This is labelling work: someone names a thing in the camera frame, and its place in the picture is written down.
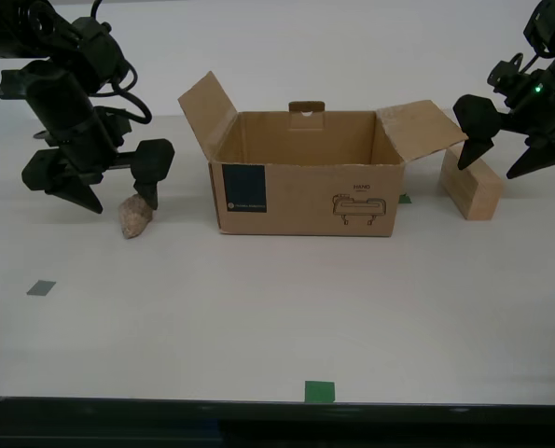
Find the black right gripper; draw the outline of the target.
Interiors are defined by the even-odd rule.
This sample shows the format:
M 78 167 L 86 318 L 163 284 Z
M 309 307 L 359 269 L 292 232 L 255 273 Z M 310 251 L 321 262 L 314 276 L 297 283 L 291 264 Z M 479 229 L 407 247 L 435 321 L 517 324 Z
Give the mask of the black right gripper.
M 544 70 L 514 75 L 509 86 L 506 95 L 509 130 L 524 134 L 555 134 L 555 59 Z M 458 169 L 464 170 L 493 147 L 493 138 L 503 125 L 503 115 L 489 98 L 471 94 L 460 97 L 452 110 L 467 136 L 457 163 Z M 507 171 L 508 179 L 555 165 L 555 139 L 530 136 L 525 144 L 527 150 Z

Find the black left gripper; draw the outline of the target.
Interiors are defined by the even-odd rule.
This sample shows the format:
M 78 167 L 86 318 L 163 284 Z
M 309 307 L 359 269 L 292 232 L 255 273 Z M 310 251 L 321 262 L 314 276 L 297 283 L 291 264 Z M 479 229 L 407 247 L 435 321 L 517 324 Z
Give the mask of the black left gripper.
M 49 145 L 21 172 L 29 190 L 101 214 L 103 206 L 90 186 L 99 184 L 109 169 L 127 168 L 136 192 L 158 209 L 158 183 L 167 177 L 175 154 L 169 140 L 143 140 L 135 152 L 119 152 L 137 117 L 125 109 L 93 105 L 76 77 L 61 68 L 26 68 L 24 100 L 45 128 Z

